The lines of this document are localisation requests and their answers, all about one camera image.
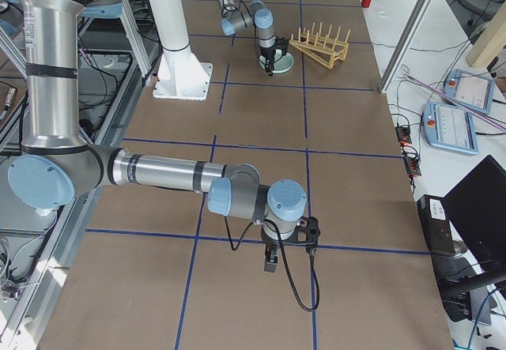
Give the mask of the light green plate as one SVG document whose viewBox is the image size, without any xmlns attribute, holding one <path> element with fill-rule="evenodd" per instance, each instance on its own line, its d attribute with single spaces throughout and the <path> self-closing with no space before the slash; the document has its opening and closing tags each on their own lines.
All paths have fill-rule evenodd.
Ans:
<svg viewBox="0 0 506 350">
<path fill-rule="evenodd" d="M 276 49 L 275 62 L 274 62 L 274 75 L 286 73 L 290 71 L 294 64 L 293 56 L 287 52 L 286 56 L 281 56 L 281 51 Z M 259 56 L 259 65 L 265 71 L 265 64 L 260 62 Z"/>
</svg>

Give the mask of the wooden plate rack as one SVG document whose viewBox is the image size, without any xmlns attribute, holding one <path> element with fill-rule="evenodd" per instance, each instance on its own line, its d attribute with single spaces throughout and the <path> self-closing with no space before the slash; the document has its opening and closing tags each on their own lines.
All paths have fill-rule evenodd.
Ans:
<svg viewBox="0 0 506 350">
<path fill-rule="evenodd" d="M 326 32 L 323 31 L 323 23 L 312 23 L 310 28 L 298 28 L 296 35 L 291 35 L 289 44 L 315 60 L 329 70 L 334 68 L 337 61 L 344 62 L 349 50 L 348 30 L 344 38 L 341 38 L 342 27 L 338 26 L 335 34 L 332 34 L 333 26 L 330 25 Z"/>
</svg>

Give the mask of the black usb hub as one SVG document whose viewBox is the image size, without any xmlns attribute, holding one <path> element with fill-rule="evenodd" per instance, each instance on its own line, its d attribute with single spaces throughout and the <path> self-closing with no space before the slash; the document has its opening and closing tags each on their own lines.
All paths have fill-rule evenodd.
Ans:
<svg viewBox="0 0 506 350">
<path fill-rule="evenodd" d="M 408 176 L 410 178 L 421 176 L 421 157 L 419 152 L 412 145 L 410 126 L 397 124 L 395 127 L 395 133 L 398 138 Z"/>
</svg>

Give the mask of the black computer box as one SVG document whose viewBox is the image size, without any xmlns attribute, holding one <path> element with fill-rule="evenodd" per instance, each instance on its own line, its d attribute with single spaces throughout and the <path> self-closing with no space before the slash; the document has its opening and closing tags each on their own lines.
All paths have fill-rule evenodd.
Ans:
<svg viewBox="0 0 506 350">
<path fill-rule="evenodd" d="M 432 254 L 451 257 L 455 254 L 450 223 L 441 198 L 423 195 L 417 201 L 417 211 L 428 250 Z"/>
</svg>

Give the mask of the near teach pendant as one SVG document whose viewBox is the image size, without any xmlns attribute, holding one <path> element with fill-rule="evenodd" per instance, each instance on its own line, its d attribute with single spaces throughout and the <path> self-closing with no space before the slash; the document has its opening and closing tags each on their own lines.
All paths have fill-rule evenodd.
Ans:
<svg viewBox="0 0 506 350">
<path fill-rule="evenodd" d="M 429 102 L 422 117 L 425 138 L 431 146 L 478 154 L 473 118 L 467 111 L 449 104 Z"/>
</svg>

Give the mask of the teach pendant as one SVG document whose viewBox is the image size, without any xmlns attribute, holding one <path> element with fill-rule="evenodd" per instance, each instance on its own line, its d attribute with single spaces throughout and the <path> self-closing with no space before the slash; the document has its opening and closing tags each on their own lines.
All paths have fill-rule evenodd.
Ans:
<svg viewBox="0 0 506 350">
<path fill-rule="evenodd" d="M 473 118 L 467 111 L 449 104 L 429 102 L 422 117 L 425 138 L 431 146 L 478 154 Z"/>
<path fill-rule="evenodd" d="M 495 82 L 469 71 L 452 70 L 444 82 L 444 93 L 467 107 L 484 113 L 491 112 Z"/>
</svg>

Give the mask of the far teach pendant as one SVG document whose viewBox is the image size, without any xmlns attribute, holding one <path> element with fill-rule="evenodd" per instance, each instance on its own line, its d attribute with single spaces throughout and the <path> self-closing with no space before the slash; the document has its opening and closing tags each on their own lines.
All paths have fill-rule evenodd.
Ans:
<svg viewBox="0 0 506 350">
<path fill-rule="evenodd" d="M 444 93 L 467 107 L 484 113 L 491 112 L 495 82 L 469 71 L 452 70 L 444 82 Z"/>
</svg>

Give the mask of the black monitor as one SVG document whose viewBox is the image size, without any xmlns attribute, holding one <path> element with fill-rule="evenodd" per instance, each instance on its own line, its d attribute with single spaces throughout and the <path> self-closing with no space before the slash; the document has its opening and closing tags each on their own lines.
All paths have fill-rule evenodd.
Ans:
<svg viewBox="0 0 506 350">
<path fill-rule="evenodd" d="M 488 284 L 505 286 L 505 170 L 486 156 L 442 201 L 447 217 L 485 272 L 440 286 L 452 297 Z"/>
</svg>

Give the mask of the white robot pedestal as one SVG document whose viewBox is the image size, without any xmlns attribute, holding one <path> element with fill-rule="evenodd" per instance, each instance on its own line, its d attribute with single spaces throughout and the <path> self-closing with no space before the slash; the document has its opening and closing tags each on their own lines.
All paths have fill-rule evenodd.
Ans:
<svg viewBox="0 0 506 350">
<path fill-rule="evenodd" d="M 181 0 L 149 0 L 163 54 L 153 96 L 158 99 L 205 100 L 213 65 L 191 50 Z"/>
</svg>

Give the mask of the grey aluminium frame post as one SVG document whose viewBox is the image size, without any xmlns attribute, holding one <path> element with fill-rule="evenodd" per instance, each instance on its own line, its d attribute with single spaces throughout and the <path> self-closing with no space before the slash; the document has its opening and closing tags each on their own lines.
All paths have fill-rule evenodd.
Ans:
<svg viewBox="0 0 506 350">
<path fill-rule="evenodd" d="M 400 36 L 398 45 L 396 46 L 379 83 L 380 93 L 385 93 L 387 91 L 390 83 L 396 76 L 398 69 L 402 65 L 402 60 L 404 59 L 406 52 L 410 49 L 413 38 L 415 37 L 415 34 L 417 33 L 417 30 L 419 29 L 419 26 L 423 21 L 432 1 L 433 0 L 417 0 Z"/>
</svg>

